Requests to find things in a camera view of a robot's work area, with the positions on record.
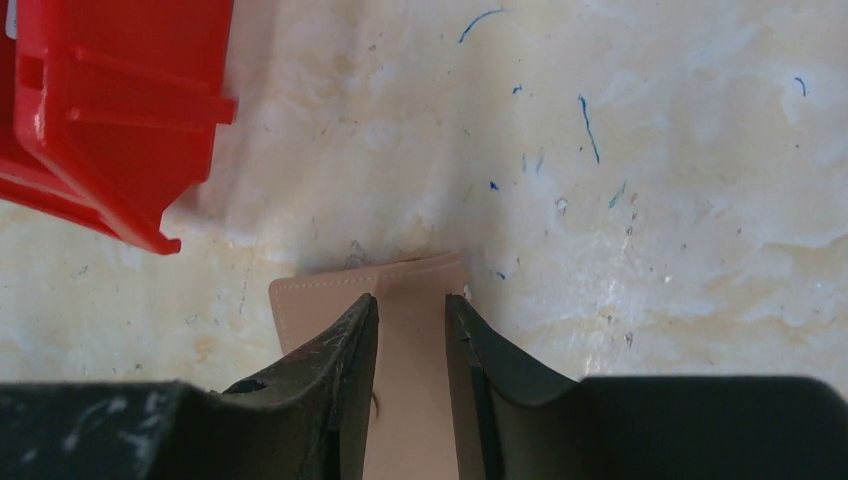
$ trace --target blue thread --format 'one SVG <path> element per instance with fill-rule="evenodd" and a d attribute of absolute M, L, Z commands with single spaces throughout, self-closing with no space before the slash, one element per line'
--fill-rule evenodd
<path fill-rule="evenodd" d="M 621 186 L 621 190 L 616 192 L 615 196 L 612 197 L 612 199 L 610 199 L 610 203 L 609 203 L 610 210 L 612 210 L 612 207 L 614 207 L 615 204 L 618 203 L 618 199 L 621 198 L 622 195 L 624 195 L 624 191 L 626 189 L 627 189 L 627 180 L 624 181 L 624 184 Z"/>
<path fill-rule="evenodd" d="M 598 162 L 598 165 L 601 164 L 601 155 L 598 153 L 598 146 L 595 144 L 595 135 L 592 134 L 592 126 L 589 122 L 589 105 L 586 103 L 586 98 L 581 94 L 577 97 L 580 100 L 580 103 L 583 105 L 583 119 L 586 120 L 586 133 L 589 134 L 589 140 L 592 141 L 592 149 L 595 150 L 595 161 Z"/>
<path fill-rule="evenodd" d="M 479 22 L 480 20 L 482 20 L 482 19 L 484 19 L 484 18 L 488 17 L 489 15 L 494 15 L 494 14 L 496 14 L 496 13 L 501 13 L 501 12 L 503 12 L 503 11 L 504 11 L 504 8 L 503 8 L 503 7 L 501 7 L 501 8 L 499 8 L 499 9 L 497 9 L 497 10 L 489 10 L 488 12 L 486 12 L 486 13 L 484 13 L 484 14 L 482 14 L 482 15 L 478 15 L 478 16 L 477 16 L 477 18 L 475 18 L 474 20 L 472 20 L 472 21 L 471 21 L 471 23 L 469 23 L 469 24 L 468 24 L 468 26 L 467 26 L 467 27 L 465 27 L 465 31 L 463 31 L 463 32 L 462 32 L 462 35 L 460 35 L 460 37 L 459 37 L 459 43 L 462 43 L 462 42 L 464 42 L 464 41 L 465 41 L 465 36 L 466 36 L 466 35 L 468 35 L 468 32 L 470 32 L 470 31 L 471 31 L 471 29 L 472 29 L 472 28 L 474 28 L 474 25 L 476 25 L 476 24 L 477 24 L 477 22 Z"/>
<path fill-rule="evenodd" d="M 804 93 L 804 96 L 807 96 L 807 84 L 804 83 L 804 80 L 801 80 L 801 77 L 795 77 L 795 81 L 801 84 L 801 91 Z"/>

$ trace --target wallet stitching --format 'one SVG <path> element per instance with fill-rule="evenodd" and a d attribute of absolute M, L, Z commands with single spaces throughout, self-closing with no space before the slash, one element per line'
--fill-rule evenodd
<path fill-rule="evenodd" d="M 299 290 L 301 288 L 317 288 L 317 287 L 330 287 L 334 285 L 346 285 L 349 283 L 360 283 L 367 282 L 369 280 L 379 280 L 381 278 L 401 278 L 401 277 L 409 277 L 412 275 L 423 275 L 425 273 L 433 273 L 438 272 L 439 270 L 446 270 L 448 268 L 458 267 L 462 265 L 462 261 L 457 261 L 453 263 L 448 263 L 446 265 L 439 265 L 438 267 L 425 268 L 424 270 L 416 270 L 412 272 L 402 272 L 402 273 L 379 273 L 376 275 L 368 275 L 366 277 L 358 277 L 358 278 L 346 278 L 344 280 L 335 280 L 332 282 L 315 282 L 315 283 L 295 283 L 291 285 L 283 285 L 279 287 L 281 290 Z"/>

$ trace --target black plastic part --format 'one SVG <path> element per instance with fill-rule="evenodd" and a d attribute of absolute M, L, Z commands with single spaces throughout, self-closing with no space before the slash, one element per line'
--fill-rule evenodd
<path fill-rule="evenodd" d="M 805 378 L 559 375 L 446 301 L 460 479 L 848 478 L 848 409 Z"/>
<path fill-rule="evenodd" d="M 360 298 L 223 393 L 183 382 L 0 386 L 0 478 L 362 477 L 377 305 Z"/>

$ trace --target white stained floor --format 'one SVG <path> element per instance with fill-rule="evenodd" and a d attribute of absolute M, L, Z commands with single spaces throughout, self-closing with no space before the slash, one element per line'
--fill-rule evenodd
<path fill-rule="evenodd" d="M 236 0 L 239 116 L 166 214 L 182 253 L 0 205 L 0 380 L 224 388 L 281 353 L 272 279 L 464 248 L 476 306 L 562 373 L 848 393 L 846 24 L 842 0 Z"/>

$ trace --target red plastic crate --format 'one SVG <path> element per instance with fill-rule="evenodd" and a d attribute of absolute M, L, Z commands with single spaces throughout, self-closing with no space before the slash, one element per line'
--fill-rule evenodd
<path fill-rule="evenodd" d="M 18 40 L 0 34 L 0 198 L 178 252 L 162 212 L 206 180 L 235 115 L 220 94 L 232 8 L 18 0 Z"/>

